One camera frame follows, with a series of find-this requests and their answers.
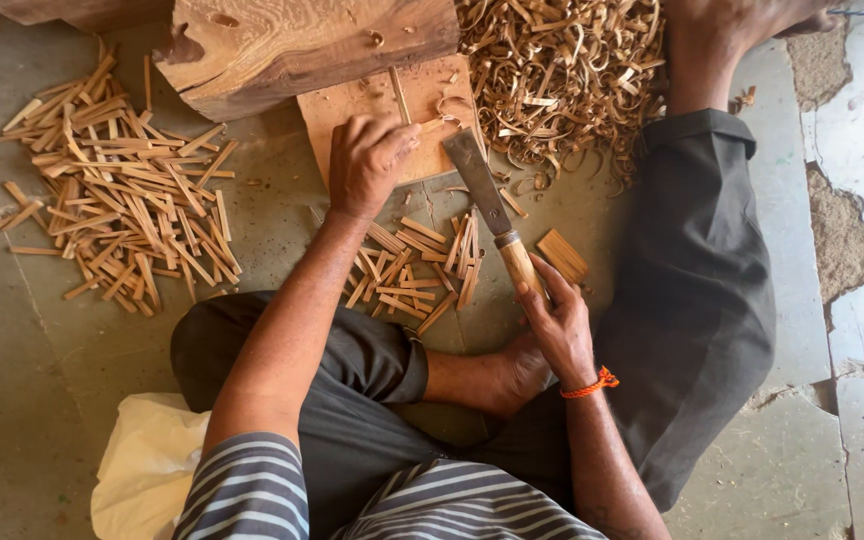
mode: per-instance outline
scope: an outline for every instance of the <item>cracked floor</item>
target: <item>cracked floor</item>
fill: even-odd
[[[142,94],[141,55],[152,45],[152,30],[106,36],[121,44],[117,75],[133,95]],[[834,298],[820,295],[806,167],[821,171],[829,190],[861,200],[864,219],[864,21],[841,38],[844,45],[834,46],[845,47],[853,80],[801,116],[785,43],[753,50],[736,77],[736,95],[758,86],[756,104],[742,118],[759,140],[750,171],[774,267],[776,362],[665,515],[675,538],[864,540],[864,284]],[[31,93],[89,72],[94,47],[91,37],[64,24],[21,27],[0,16],[0,125]],[[154,124],[205,130],[208,123],[162,78],[153,76],[152,87]],[[218,186],[227,193],[233,249],[245,270],[241,288],[274,289],[315,232],[307,206],[322,215],[326,191],[296,105],[230,123],[228,135],[242,143],[229,163],[239,177]],[[531,217],[513,221],[529,246],[556,227],[590,262],[586,284],[594,293],[586,300],[597,317],[611,300],[635,192],[607,198],[612,190],[605,178],[591,178],[596,168],[589,159],[541,202],[523,197]],[[261,182],[248,186],[245,179]],[[18,145],[0,144],[0,211],[13,203],[1,187],[6,180],[45,195]],[[458,183],[446,177],[396,190],[380,220],[407,215],[448,227],[469,204],[464,194],[443,191]],[[408,190],[414,196],[406,204]],[[37,242],[35,227],[0,234],[0,538],[90,538],[90,492],[116,406],[129,394],[176,391],[168,340],[189,300],[182,283],[166,280],[167,308],[149,320],[89,295],[61,300],[80,282],[74,267],[52,257],[17,258],[6,249]],[[426,341],[478,353],[518,332],[519,311],[504,274],[489,252],[474,304],[442,317]],[[830,300],[825,308],[823,300]],[[453,407],[421,404],[398,412],[460,444],[490,428]]]

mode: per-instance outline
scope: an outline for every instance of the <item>white plastic bag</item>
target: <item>white plastic bag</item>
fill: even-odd
[[[119,403],[92,491],[92,529],[102,540],[168,540],[202,457],[211,412],[181,394],[136,394]]]

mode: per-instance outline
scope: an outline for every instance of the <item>shirt sleeve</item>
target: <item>shirt sleeve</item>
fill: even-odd
[[[202,458],[173,540],[309,536],[306,480],[296,445],[277,433],[241,433]]]

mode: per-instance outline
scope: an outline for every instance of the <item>wooden chisel handle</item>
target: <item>wooden chisel handle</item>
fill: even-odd
[[[517,286],[519,282],[525,282],[530,289],[538,291],[545,302],[546,310],[551,311],[552,302],[546,294],[546,288],[539,280],[539,274],[536,273],[536,267],[533,266],[528,251],[525,251],[525,246],[522,245],[519,232],[513,229],[498,235],[495,238],[495,247],[498,248],[502,262],[505,263],[505,269],[509,272],[512,286]]]

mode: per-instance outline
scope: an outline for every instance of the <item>pile of wood sticks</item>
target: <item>pile of wood sticks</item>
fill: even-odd
[[[237,284],[242,268],[229,247],[233,238],[222,191],[206,188],[212,178],[234,178],[219,166],[237,141],[221,151],[210,143],[224,125],[195,137],[155,129],[149,123],[148,56],[141,114],[112,76],[116,60],[101,41],[99,59],[90,76],[35,94],[2,129],[0,142],[27,145],[55,198],[43,216],[42,201],[5,182],[19,210],[0,219],[0,230],[31,218],[54,244],[54,249],[12,246],[11,251],[76,261],[83,283],[65,293],[66,299],[103,288],[102,300],[114,299],[130,313],[146,316],[162,309],[155,275],[184,277],[193,302],[193,271],[212,287],[223,280]],[[211,262],[211,272],[196,259],[201,256]]]
[[[456,304],[456,311],[468,306],[472,301],[475,285],[478,283],[479,268],[484,252],[479,249],[479,227],[476,208],[462,217],[451,219],[455,236],[451,247],[444,235],[407,217],[401,219],[404,226],[395,234],[384,227],[372,223],[368,228],[368,238],[383,249],[368,247],[359,249],[355,257],[355,267],[362,272],[356,277],[348,274],[352,290],[342,292],[348,296],[346,308],[352,308],[359,301],[368,303],[378,294],[378,305],[372,317],[378,317],[383,310],[392,314],[396,310],[408,313],[422,321],[417,333],[421,337],[450,306]],[[417,279],[412,265],[422,261],[435,271],[436,277]],[[452,279],[459,281],[456,286]],[[444,288],[447,294],[437,306],[423,300],[435,301],[436,293],[420,289]]]

